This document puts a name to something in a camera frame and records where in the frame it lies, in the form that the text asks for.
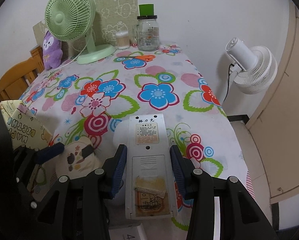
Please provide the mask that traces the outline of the yellow patterned storage box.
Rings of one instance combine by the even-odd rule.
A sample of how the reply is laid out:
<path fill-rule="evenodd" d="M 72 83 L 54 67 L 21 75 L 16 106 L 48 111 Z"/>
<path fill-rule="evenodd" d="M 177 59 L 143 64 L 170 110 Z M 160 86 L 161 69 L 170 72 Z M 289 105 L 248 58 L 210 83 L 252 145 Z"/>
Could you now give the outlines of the yellow patterned storage box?
<path fill-rule="evenodd" d="M 33 150 L 42 150 L 50 144 L 52 133 L 38 120 L 35 108 L 28 108 L 21 100 L 5 100 L 0 102 L 0 109 L 13 148 L 26 146 Z M 31 179 L 27 188 L 33 198 L 40 202 L 49 190 L 45 168 L 36 165 Z"/>

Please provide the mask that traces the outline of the round cream compact mirror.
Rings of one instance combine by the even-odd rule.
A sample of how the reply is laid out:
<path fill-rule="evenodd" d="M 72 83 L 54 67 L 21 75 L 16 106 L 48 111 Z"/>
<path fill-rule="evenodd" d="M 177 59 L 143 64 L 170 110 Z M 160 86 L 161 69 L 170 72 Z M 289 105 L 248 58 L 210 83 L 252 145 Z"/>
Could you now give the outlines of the round cream compact mirror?
<path fill-rule="evenodd" d="M 57 177 L 68 176 L 70 179 L 87 176 L 90 172 L 102 166 L 94 152 L 89 138 L 79 140 L 65 146 L 64 152 L 56 156 Z"/>

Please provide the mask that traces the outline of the white remote control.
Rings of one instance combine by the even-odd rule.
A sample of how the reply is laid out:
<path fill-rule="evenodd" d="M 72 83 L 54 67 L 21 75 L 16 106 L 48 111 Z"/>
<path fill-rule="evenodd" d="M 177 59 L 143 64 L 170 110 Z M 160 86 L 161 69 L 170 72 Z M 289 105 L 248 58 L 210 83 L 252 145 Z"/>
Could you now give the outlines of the white remote control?
<path fill-rule="evenodd" d="M 128 219 L 178 215 L 169 142 L 162 114 L 129 118 L 125 214 Z"/>

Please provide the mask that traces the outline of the white 45W charger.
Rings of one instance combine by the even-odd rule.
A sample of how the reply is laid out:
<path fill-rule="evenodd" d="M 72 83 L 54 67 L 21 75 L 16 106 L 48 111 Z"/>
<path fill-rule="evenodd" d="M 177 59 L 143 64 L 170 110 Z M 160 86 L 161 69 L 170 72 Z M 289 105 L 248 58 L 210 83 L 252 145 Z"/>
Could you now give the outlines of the white 45W charger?
<path fill-rule="evenodd" d="M 122 225 L 109 229 L 111 240 L 147 240 L 142 224 Z"/>

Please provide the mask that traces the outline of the white oval earbud case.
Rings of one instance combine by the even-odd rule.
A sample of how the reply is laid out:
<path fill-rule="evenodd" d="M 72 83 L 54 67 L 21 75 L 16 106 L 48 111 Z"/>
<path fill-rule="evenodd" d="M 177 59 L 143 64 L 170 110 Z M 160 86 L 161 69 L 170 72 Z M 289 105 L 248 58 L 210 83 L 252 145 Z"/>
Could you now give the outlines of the white oval earbud case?
<path fill-rule="evenodd" d="M 114 131 L 113 145 L 118 147 L 120 144 L 126 145 L 128 142 L 129 120 L 120 122 Z"/>

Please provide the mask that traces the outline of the wooden chair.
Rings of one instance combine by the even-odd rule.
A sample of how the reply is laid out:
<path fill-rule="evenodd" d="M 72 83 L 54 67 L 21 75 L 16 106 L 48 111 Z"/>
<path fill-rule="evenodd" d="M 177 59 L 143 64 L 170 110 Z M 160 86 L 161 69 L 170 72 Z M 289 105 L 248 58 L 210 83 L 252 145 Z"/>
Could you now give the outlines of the wooden chair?
<path fill-rule="evenodd" d="M 34 47 L 30 54 L 30 58 L 14 65 L 0 79 L 0 101 L 19 99 L 45 69 L 41 46 Z"/>

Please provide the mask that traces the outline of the floral tablecloth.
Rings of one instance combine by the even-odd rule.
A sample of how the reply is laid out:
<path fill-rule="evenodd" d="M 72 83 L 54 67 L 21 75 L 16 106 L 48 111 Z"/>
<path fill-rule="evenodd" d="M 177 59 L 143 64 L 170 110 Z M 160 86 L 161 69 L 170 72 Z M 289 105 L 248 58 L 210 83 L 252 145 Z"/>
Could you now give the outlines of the floral tablecloth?
<path fill-rule="evenodd" d="M 153 61 L 126 56 L 154 55 Z M 235 132 L 203 76 L 176 45 L 154 52 L 136 48 L 87 65 L 67 61 L 40 74 L 21 100 L 52 133 L 51 143 L 81 137 L 101 161 L 116 150 L 116 126 L 132 115 L 162 114 L 170 144 L 195 167 L 219 178 L 237 176 L 251 185 Z"/>

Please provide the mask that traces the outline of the beige door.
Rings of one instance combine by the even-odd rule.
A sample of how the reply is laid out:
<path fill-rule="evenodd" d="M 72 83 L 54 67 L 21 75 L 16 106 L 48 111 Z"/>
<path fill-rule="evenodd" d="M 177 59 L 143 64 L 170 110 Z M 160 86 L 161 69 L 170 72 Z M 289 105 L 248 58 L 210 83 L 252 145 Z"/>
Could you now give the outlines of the beige door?
<path fill-rule="evenodd" d="M 299 194 L 299 10 L 294 3 L 277 76 L 247 128 L 263 163 L 270 203 Z"/>

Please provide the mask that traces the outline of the purple plush bunny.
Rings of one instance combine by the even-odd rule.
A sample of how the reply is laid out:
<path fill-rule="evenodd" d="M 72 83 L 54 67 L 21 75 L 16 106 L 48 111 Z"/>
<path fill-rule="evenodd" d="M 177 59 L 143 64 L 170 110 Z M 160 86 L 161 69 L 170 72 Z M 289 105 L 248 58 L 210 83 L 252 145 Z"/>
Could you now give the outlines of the purple plush bunny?
<path fill-rule="evenodd" d="M 45 70 L 58 68 L 61 65 L 62 57 L 62 42 L 47 31 L 43 40 L 43 63 Z"/>

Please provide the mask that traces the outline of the green desk fan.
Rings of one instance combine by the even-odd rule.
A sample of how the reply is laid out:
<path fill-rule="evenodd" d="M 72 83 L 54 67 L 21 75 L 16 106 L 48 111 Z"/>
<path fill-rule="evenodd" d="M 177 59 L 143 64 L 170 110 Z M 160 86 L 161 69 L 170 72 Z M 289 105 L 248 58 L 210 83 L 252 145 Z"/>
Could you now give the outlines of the green desk fan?
<path fill-rule="evenodd" d="M 63 42 L 85 38 L 84 49 L 75 57 L 78 64 L 96 62 L 116 51 L 110 44 L 95 44 L 92 29 L 95 15 L 94 0 L 49 0 L 47 3 L 45 23 L 54 37 Z"/>

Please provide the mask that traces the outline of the white standing fan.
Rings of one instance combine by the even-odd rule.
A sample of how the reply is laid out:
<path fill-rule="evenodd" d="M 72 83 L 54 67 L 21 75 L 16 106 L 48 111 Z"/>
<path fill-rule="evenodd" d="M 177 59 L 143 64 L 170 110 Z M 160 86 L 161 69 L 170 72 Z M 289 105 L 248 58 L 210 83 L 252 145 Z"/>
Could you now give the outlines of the white standing fan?
<path fill-rule="evenodd" d="M 265 46 L 247 47 L 237 37 L 225 47 L 234 63 L 229 67 L 229 86 L 233 84 L 244 94 L 257 94 L 274 81 L 278 65 L 272 52 Z"/>

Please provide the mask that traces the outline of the cotton swab container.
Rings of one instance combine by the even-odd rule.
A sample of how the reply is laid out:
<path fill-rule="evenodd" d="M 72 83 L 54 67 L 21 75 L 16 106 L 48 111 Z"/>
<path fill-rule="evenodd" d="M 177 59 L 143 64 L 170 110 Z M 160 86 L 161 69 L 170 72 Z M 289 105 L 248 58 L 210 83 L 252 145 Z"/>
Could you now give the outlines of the cotton swab container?
<path fill-rule="evenodd" d="M 129 33 L 127 30 L 116 32 L 115 37 L 118 49 L 127 49 L 130 47 Z"/>

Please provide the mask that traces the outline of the glass mason jar mug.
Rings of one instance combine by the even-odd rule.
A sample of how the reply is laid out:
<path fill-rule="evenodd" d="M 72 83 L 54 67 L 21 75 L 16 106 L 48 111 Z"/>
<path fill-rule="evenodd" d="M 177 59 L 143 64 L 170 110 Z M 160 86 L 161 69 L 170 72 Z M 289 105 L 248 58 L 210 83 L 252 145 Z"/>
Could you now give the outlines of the glass mason jar mug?
<path fill-rule="evenodd" d="M 159 25 L 157 16 L 137 16 L 133 26 L 133 35 L 140 51 L 155 51 L 160 47 Z"/>

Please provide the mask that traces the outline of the green cup on jar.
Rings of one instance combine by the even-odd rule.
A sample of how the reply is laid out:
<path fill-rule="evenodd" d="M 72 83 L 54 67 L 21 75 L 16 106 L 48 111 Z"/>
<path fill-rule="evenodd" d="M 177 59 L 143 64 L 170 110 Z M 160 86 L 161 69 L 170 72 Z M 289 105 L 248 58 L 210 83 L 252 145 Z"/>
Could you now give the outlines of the green cup on jar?
<path fill-rule="evenodd" d="M 139 14 L 140 16 L 154 16 L 154 4 L 140 4 Z"/>

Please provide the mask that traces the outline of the orange handled scissors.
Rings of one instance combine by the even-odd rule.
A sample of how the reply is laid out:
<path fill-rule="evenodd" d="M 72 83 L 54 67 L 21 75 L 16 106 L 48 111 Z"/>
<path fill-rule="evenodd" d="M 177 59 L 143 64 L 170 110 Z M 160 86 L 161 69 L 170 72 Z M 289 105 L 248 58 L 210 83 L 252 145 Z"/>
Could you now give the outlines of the orange handled scissors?
<path fill-rule="evenodd" d="M 142 60 L 145 62 L 150 62 L 153 61 L 153 59 L 155 58 L 154 55 L 138 55 L 138 56 L 126 56 L 126 59 L 138 59 L 138 60 Z"/>

